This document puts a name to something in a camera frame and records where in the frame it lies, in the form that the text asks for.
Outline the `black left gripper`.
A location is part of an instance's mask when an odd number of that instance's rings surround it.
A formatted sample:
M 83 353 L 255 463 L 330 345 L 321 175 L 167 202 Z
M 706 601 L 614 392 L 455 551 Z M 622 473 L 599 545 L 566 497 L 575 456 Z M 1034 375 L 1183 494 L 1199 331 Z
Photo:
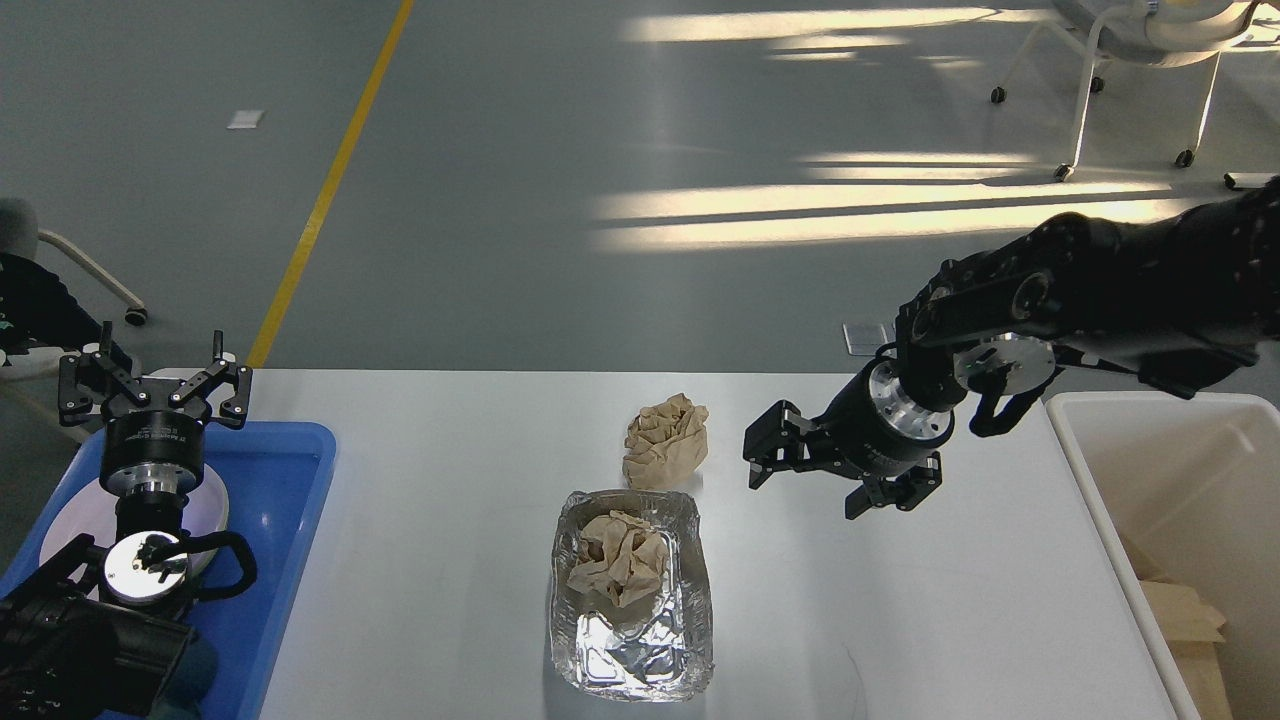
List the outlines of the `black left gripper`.
M 109 493 L 188 495 L 204 483 L 205 425 L 243 429 L 248 420 L 253 369 L 224 348 L 212 333 L 212 357 L 168 395 L 168 407 L 151 404 L 151 391 L 134 374 L 136 361 L 102 323 L 99 341 L 61 357 L 58 421 L 81 427 L 104 419 L 99 483 Z

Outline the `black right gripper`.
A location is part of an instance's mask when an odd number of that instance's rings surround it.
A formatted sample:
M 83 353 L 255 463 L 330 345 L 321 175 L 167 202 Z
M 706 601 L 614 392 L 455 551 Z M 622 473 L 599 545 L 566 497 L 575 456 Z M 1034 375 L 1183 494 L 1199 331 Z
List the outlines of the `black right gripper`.
M 840 466 L 860 480 L 844 501 L 844 516 L 855 520 L 870 509 L 911 511 L 942 486 L 941 452 L 955 429 L 952 411 L 936 411 L 913 400 L 895 360 L 868 363 L 820 414 Z M 780 471 L 829 469 L 831 456 L 814 455 L 808 436 L 817 425 L 790 401 L 769 406 L 742 436 L 748 487 L 760 489 Z

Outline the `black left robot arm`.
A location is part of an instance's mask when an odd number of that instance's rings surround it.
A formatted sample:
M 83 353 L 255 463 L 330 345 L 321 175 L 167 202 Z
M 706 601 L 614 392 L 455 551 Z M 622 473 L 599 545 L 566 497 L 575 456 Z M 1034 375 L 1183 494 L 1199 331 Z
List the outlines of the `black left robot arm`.
M 115 503 L 115 537 L 69 539 L 3 598 L 3 716 L 96 719 L 151 714 L 197 632 L 198 603 L 244 593 L 259 575 L 233 530 L 182 525 L 204 483 L 210 424 L 246 424 L 253 373 L 212 337 L 210 364 L 188 378 L 134 375 L 113 356 L 113 325 L 61 357 L 58 419 L 102 419 L 99 483 Z

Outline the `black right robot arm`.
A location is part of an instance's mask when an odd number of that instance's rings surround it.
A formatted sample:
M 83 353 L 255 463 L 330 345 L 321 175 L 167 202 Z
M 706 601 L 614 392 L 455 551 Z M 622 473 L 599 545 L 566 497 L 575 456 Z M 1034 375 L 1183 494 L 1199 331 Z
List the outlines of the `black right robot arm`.
M 1277 342 L 1277 219 L 1270 178 L 1161 222 L 1062 213 L 942 263 L 822 414 L 781 400 L 745 430 L 749 487 L 824 471 L 854 482 L 849 520 L 909 511 L 941 486 L 969 396 L 978 437 L 1014 429 L 1069 368 L 1193 398 Z

